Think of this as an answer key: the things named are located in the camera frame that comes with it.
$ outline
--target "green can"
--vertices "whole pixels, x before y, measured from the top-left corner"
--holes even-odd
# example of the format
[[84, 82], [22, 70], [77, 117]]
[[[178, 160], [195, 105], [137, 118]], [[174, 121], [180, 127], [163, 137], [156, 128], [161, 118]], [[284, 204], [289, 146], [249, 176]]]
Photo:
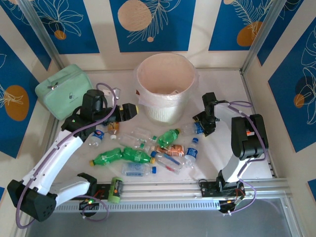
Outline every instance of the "green can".
[[123, 188], [123, 179], [119, 177], [114, 177], [111, 182], [108, 202], [119, 203], [120, 193]]

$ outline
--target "green pouch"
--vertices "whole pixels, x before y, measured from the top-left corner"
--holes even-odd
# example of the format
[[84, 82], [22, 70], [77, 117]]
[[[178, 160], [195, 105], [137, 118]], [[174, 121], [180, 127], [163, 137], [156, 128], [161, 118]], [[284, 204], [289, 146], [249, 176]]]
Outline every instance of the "green pouch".
[[37, 85], [35, 93], [58, 120], [64, 120], [82, 105], [83, 95], [90, 89], [88, 75], [72, 64]]

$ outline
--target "small water bottle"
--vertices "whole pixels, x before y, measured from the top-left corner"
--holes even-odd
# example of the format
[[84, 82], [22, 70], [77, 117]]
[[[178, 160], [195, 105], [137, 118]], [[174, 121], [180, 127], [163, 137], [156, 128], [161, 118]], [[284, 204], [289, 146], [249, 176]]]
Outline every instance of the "small water bottle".
[[195, 135], [203, 133], [203, 128], [201, 127], [199, 122], [190, 122], [181, 126], [181, 134], [187, 135]]
[[97, 126], [97, 130], [88, 138], [88, 144], [91, 147], [98, 147], [104, 138], [104, 126]]
[[187, 148], [187, 152], [184, 155], [185, 166], [193, 168], [198, 154], [198, 138], [193, 138], [191, 144]]
[[144, 143], [140, 141], [137, 137], [133, 137], [126, 133], [119, 134], [117, 138], [118, 138], [118, 143], [120, 143], [122, 146], [125, 146], [125, 147], [142, 149], [142, 147], [144, 146]]
[[157, 168], [151, 167], [148, 164], [138, 163], [124, 163], [122, 166], [122, 174], [126, 176], [145, 176], [149, 174], [156, 174]]
[[157, 137], [153, 136], [152, 132], [141, 127], [135, 127], [134, 130], [131, 132], [131, 134], [134, 137], [137, 137], [142, 142], [150, 142], [150, 141], [155, 142], [157, 140]]
[[175, 158], [170, 157], [167, 154], [152, 152], [151, 157], [154, 157], [158, 164], [176, 174], [179, 174], [180, 170], [182, 169], [182, 164]]

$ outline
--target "orange wrapper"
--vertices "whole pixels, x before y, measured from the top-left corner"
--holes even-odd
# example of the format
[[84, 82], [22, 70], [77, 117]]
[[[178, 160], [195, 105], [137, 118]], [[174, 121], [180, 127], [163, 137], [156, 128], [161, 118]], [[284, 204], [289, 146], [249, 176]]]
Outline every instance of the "orange wrapper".
[[160, 153], [165, 153], [171, 157], [182, 157], [184, 156], [184, 147], [181, 145], [172, 145], [167, 148], [161, 148], [160, 146], [156, 146], [155, 150]]

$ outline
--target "trash bin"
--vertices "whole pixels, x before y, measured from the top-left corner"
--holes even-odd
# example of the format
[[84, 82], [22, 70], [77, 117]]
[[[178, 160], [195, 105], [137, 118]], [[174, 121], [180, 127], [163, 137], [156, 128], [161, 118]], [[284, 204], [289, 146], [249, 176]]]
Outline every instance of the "trash bin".
[[136, 94], [147, 117], [159, 125], [176, 123], [198, 82], [198, 73], [184, 56], [161, 53], [135, 70]]

